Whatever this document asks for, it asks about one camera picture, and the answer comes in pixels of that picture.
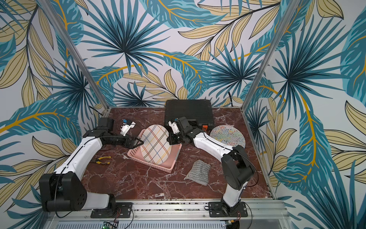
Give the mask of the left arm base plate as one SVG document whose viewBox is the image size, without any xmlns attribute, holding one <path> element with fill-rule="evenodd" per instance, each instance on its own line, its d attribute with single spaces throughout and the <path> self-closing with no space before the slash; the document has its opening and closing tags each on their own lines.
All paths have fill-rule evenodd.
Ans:
<svg viewBox="0 0 366 229">
<path fill-rule="evenodd" d="M 116 202 L 112 207 L 107 207 L 105 209 L 92 210 L 92 219 L 103 219 L 103 218 L 130 218 L 132 211 L 132 202 Z"/>
</svg>

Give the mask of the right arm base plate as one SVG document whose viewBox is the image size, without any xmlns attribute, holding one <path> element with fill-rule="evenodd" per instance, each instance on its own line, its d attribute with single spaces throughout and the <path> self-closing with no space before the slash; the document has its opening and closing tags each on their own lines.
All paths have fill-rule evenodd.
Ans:
<svg viewBox="0 0 366 229">
<path fill-rule="evenodd" d="M 244 202 L 238 202 L 233 207 L 230 207 L 221 201 L 209 202 L 208 205 L 205 206 L 205 210 L 209 212 L 209 216 L 211 218 L 243 218 L 248 216 L 247 208 Z"/>
</svg>

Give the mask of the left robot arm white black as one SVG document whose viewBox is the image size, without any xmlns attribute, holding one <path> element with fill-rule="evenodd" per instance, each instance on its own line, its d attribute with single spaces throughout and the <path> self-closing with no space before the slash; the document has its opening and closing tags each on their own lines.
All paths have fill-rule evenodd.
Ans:
<svg viewBox="0 0 366 229">
<path fill-rule="evenodd" d="M 88 130 L 70 157 L 54 172 L 44 174 L 39 180 L 41 204 L 44 212 L 74 212 L 91 210 L 93 218 L 112 218 L 119 212 L 113 194 L 87 192 L 81 179 L 95 154 L 106 145 L 134 149 L 144 143 L 128 135 L 135 122 L 123 121 L 121 132 L 112 132 L 114 120 L 100 118 L 94 129 Z"/>
</svg>

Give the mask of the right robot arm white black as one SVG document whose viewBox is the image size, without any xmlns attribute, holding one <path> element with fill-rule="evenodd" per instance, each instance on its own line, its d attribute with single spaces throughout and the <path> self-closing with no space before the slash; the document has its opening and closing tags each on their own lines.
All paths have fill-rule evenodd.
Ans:
<svg viewBox="0 0 366 229">
<path fill-rule="evenodd" d="M 242 192 L 256 172 L 245 148 L 241 145 L 229 146 L 215 140 L 202 129 L 190 125 L 186 117 L 171 120 L 168 125 L 172 129 L 167 138 L 170 145 L 191 144 L 222 163 L 227 187 L 221 199 L 221 206 L 226 214 L 237 210 Z"/>
</svg>

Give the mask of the grey striped cloth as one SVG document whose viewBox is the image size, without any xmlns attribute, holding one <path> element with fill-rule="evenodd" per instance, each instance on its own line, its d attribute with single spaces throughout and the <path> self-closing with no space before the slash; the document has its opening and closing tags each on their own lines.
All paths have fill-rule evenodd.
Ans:
<svg viewBox="0 0 366 229">
<path fill-rule="evenodd" d="M 207 186 L 209 182 L 209 171 L 211 166 L 202 160 L 194 162 L 192 169 L 188 172 L 184 180 L 188 179 L 200 185 Z"/>
</svg>

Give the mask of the white plate coloured stripes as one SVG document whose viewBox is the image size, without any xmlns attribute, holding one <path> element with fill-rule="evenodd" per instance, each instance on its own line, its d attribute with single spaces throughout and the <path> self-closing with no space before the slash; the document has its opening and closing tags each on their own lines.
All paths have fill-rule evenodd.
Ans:
<svg viewBox="0 0 366 229">
<path fill-rule="evenodd" d="M 144 130 L 141 153 L 146 162 L 161 165 L 168 159 L 172 149 L 167 141 L 168 135 L 167 129 L 161 125 L 151 125 Z"/>
</svg>

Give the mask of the colourful speckled plate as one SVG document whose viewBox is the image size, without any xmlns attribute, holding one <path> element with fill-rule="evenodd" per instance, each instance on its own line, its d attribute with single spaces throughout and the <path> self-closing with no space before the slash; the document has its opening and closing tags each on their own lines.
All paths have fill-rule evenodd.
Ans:
<svg viewBox="0 0 366 229">
<path fill-rule="evenodd" d="M 210 137 L 233 147 L 237 145 L 246 147 L 246 140 L 243 134 L 235 127 L 229 125 L 220 125 L 210 132 Z"/>
</svg>

